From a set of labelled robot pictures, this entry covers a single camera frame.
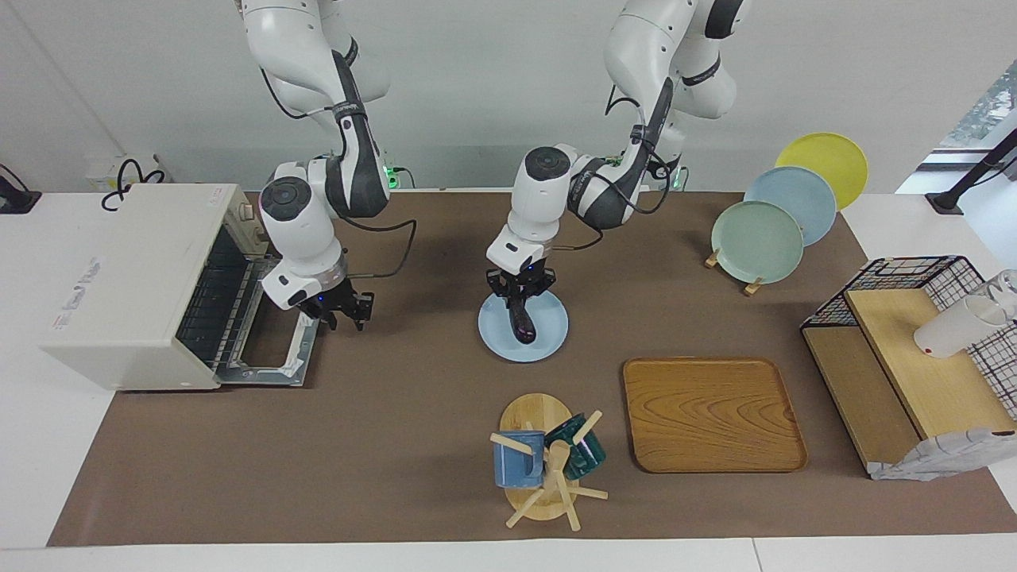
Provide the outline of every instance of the wooden board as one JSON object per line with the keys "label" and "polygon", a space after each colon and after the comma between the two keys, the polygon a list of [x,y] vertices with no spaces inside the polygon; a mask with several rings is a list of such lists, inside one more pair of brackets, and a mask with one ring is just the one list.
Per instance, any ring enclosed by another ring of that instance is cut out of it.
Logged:
{"label": "wooden board", "polygon": [[[534,430],[544,433],[567,421],[572,412],[557,398],[546,393],[522,395],[505,407],[498,422],[498,431]],[[579,487],[578,480],[569,480],[569,487]],[[505,489],[505,498],[514,510],[519,510],[533,494],[533,489]],[[557,491],[545,491],[540,499],[526,511],[531,520],[554,520],[565,513],[565,505]]]}
{"label": "wooden board", "polygon": [[939,313],[923,290],[857,290],[847,302],[918,435],[1017,427],[965,352],[941,359],[914,344],[914,332]]}
{"label": "wooden board", "polygon": [[805,445],[780,371],[761,358],[633,359],[636,460],[650,472],[790,472]]}
{"label": "wooden board", "polygon": [[802,333],[861,463],[896,463],[921,439],[857,327]]}

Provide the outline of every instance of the white table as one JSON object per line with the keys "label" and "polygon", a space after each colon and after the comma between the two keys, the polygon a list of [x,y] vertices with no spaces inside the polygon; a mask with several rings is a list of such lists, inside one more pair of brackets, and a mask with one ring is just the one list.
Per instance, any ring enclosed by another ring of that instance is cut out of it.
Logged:
{"label": "white table", "polygon": [[[936,216],[923,202],[866,194],[844,216],[870,258],[959,253],[985,276],[1000,270],[963,219]],[[18,549],[0,550],[0,570],[519,570],[565,557],[586,570],[1017,569],[1017,534],[42,549],[113,394],[36,340],[113,217],[98,195],[53,194],[29,216],[0,218],[0,547]],[[993,474],[1017,506],[1017,460]]]}

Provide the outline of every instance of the white wall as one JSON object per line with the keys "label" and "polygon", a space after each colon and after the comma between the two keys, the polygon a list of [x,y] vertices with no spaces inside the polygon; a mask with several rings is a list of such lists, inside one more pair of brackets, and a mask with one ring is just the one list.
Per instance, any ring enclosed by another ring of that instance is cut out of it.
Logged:
{"label": "white wall", "polygon": [[[908,177],[897,192],[944,192],[950,190],[963,175],[963,172],[919,171]],[[1004,267],[1017,269],[1017,183],[1000,175],[968,189],[957,205],[964,211],[967,224],[993,255]]]}
{"label": "white wall", "polygon": [[[393,73],[375,134],[422,186],[511,184],[539,145],[624,144],[600,56],[623,0],[347,4]],[[1015,16],[1012,0],[758,0],[725,45],[735,109],[689,126],[692,187],[743,189],[795,136],[834,130],[892,192],[1013,61]],[[0,161],[29,185],[86,189],[82,157],[122,148],[257,188],[325,147],[275,109],[229,0],[0,0]]]}

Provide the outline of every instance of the wooden shelf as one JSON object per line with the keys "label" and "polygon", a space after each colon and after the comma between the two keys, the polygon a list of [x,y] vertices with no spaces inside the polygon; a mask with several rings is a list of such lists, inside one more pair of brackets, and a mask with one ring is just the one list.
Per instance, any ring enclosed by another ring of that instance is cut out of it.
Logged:
{"label": "wooden shelf", "polygon": [[914,344],[915,330],[939,312],[923,290],[854,290],[846,296],[922,439],[974,427],[1017,428],[967,353],[940,359]]}
{"label": "wooden shelf", "polygon": [[861,329],[810,328],[803,334],[862,464],[903,459],[921,439]]}

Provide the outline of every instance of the green plate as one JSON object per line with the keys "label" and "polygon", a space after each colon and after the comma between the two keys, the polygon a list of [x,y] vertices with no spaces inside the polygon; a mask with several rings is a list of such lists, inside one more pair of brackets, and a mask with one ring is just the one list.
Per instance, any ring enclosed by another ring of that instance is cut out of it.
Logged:
{"label": "green plate", "polygon": [[794,217],[776,205],[745,201],[721,213],[711,243],[727,274],[750,284],[787,278],[801,262],[805,242]]}

